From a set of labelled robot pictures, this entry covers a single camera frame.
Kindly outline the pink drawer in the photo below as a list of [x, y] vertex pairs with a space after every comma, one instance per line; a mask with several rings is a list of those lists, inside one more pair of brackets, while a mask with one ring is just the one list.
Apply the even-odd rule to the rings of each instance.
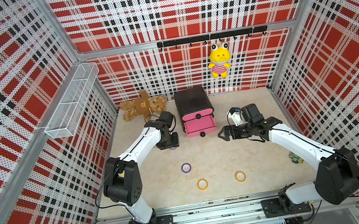
[[184, 116], [182, 116], [182, 121], [186, 122], [189, 120], [201, 119], [203, 117], [212, 115], [213, 111], [214, 111], [213, 108], [208, 108], [208, 109], [200, 110], [197, 112], [185, 114]]
[[217, 126], [212, 115], [186, 121], [183, 126], [188, 138], [198, 136], [205, 137], [206, 134], [217, 130]]

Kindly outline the black drawer cabinet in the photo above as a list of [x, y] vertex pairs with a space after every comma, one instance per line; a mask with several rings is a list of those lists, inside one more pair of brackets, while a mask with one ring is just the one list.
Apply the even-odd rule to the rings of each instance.
[[178, 91], [174, 95], [174, 101], [184, 132], [184, 121], [182, 121], [182, 116], [208, 108], [214, 109], [209, 97], [202, 87], [194, 87], [187, 90]]

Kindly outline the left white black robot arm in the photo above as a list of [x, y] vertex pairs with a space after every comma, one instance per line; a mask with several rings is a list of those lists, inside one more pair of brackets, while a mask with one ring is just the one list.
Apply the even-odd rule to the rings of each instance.
[[135, 223], [155, 223], [155, 210], [142, 197], [140, 166], [154, 147], [159, 150], [179, 147], [178, 133], [172, 129], [174, 120], [170, 112], [161, 112], [157, 120], [146, 122], [139, 137], [124, 153], [106, 161], [104, 196], [124, 206]]

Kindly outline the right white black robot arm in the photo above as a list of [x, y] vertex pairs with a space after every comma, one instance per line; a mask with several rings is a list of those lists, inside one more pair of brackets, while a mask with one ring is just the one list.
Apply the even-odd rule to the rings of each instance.
[[227, 125], [218, 133], [224, 141], [259, 136], [261, 141], [278, 144], [297, 154], [316, 170], [316, 178], [303, 184], [286, 186], [279, 192], [287, 208], [309, 201], [337, 205], [359, 190], [359, 168], [351, 150], [334, 149], [294, 131], [277, 118], [269, 117], [255, 124]]

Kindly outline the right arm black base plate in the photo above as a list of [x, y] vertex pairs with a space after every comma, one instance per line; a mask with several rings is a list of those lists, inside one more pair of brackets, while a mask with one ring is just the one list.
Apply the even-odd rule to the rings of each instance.
[[311, 212], [312, 208], [308, 203], [294, 204], [286, 197], [262, 200], [262, 210], [266, 218], [293, 215]]

